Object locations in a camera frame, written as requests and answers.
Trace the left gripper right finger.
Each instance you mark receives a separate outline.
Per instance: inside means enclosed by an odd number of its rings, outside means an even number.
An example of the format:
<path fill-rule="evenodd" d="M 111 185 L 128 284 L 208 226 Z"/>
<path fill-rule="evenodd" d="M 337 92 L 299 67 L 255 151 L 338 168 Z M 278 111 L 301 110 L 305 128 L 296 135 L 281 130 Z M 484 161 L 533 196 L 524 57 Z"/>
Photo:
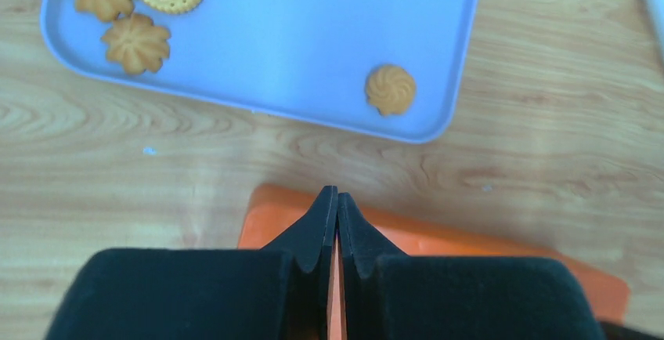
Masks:
<path fill-rule="evenodd" d="M 539 257 L 411 256 L 338 198 L 350 339 L 602 339 L 583 290 Z"/>

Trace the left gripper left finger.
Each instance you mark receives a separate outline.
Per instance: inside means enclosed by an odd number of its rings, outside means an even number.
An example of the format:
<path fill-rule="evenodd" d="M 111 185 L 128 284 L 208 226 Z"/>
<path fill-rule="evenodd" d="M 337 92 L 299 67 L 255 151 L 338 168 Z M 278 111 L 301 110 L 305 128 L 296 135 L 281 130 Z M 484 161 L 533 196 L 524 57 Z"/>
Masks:
<path fill-rule="evenodd" d="M 325 339 L 338 193 L 258 249 L 108 248 L 79 270 L 48 339 Z"/>

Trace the orange box lid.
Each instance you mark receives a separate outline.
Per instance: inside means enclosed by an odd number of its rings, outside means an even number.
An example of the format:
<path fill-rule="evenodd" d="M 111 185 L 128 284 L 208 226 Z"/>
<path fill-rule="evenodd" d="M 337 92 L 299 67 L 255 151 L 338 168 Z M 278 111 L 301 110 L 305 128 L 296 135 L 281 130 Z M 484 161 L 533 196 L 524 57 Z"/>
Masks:
<path fill-rule="evenodd" d="M 298 221 L 314 201 L 314 194 L 262 184 L 251 194 L 238 246 L 258 249 Z M 570 270 L 589 302 L 594 316 L 622 324 L 630 300 L 623 279 L 560 252 L 473 233 L 361 205 L 366 220 L 409 255 L 452 257 L 528 256 L 556 259 Z"/>

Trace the lavender cookie tray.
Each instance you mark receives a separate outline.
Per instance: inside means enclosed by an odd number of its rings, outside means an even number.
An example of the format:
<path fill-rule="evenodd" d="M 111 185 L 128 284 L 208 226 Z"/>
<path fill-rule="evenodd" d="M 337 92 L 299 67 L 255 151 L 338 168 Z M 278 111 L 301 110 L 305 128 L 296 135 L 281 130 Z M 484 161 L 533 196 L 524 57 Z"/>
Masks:
<path fill-rule="evenodd" d="M 42 0 L 41 32 L 73 72 L 405 143 L 436 139 L 450 124 L 478 0 L 203 0 L 168 15 L 139 13 L 171 32 L 155 74 L 129 76 L 106 60 L 106 24 L 74 0 Z M 366 80 L 384 64 L 417 83 L 403 114 L 369 105 Z"/>

